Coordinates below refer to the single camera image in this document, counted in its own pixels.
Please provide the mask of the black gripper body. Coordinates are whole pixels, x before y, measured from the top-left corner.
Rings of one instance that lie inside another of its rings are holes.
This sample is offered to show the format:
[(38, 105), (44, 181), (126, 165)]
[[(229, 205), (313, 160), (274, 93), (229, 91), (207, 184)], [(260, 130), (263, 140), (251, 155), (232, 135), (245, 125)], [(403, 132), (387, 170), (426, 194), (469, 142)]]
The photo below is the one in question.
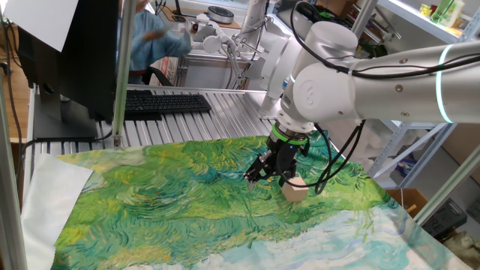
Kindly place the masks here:
[(265, 173), (267, 176), (281, 176), (283, 179), (293, 178), (296, 174), (297, 164), (295, 156), (298, 151), (307, 155), (310, 147), (308, 137), (303, 133), (287, 137), (277, 130), (272, 130), (266, 143), (271, 152), (266, 160)]

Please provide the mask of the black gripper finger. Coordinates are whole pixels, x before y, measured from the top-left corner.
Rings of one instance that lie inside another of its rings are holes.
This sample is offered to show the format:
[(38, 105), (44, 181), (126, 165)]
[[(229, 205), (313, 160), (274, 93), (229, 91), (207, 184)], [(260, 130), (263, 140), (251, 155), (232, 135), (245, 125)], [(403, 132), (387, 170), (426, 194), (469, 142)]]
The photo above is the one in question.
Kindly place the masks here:
[(286, 170), (286, 171), (283, 171), (281, 174), (280, 174), (280, 178), (278, 180), (278, 184), (279, 186), (282, 188), (286, 182), (290, 181), (292, 178), (294, 178), (296, 176), (296, 172), (295, 171), (292, 171), (292, 170)]
[(251, 164), (244, 174), (244, 179), (248, 182), (248, 189), (252, 191), (259, 180), (267, 179), (273, 176), (275, 168), (272, 159), (272, 151), (268, 150), (263, 154), (258, 154), (256, 160)]

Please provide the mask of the blue-shirted person's bare hand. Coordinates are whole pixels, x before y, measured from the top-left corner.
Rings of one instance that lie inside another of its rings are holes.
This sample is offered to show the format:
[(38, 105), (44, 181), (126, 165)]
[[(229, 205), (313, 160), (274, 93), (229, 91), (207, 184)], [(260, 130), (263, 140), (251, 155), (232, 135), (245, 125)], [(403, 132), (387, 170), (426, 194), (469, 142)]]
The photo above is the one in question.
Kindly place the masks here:
[(165, 31), (162, 29), (146, 32), (142, 38), (144, 41), (154, 41), (159, 38), (162, 38), (165, 35)]

